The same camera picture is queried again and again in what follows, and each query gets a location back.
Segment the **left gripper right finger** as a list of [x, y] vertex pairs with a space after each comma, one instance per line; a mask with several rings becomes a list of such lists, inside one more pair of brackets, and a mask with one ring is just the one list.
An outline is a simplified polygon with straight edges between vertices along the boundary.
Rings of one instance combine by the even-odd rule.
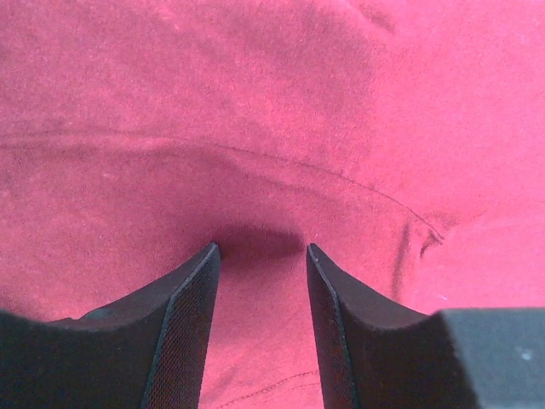
[[307, 247], [307, 288], [328, 408], [541, 408], [544, 312], [425, 315]]

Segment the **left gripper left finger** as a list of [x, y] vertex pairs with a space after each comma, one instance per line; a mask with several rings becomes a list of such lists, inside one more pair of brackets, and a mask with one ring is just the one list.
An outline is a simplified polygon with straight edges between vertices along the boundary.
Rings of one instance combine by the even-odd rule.
[[197, 407], [220, 269], [209, 244], [77, 320], [2, 312], [2, 407]]

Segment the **maroon t shirt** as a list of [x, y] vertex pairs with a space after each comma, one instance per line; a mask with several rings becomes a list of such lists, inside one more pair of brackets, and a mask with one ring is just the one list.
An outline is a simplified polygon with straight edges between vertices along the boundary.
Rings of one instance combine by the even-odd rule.
[[2, 308], [209, 242], [203, 408], [321, 407], [310, 243], [425, 313], [541, 307], [543, 2], [2, 2]]

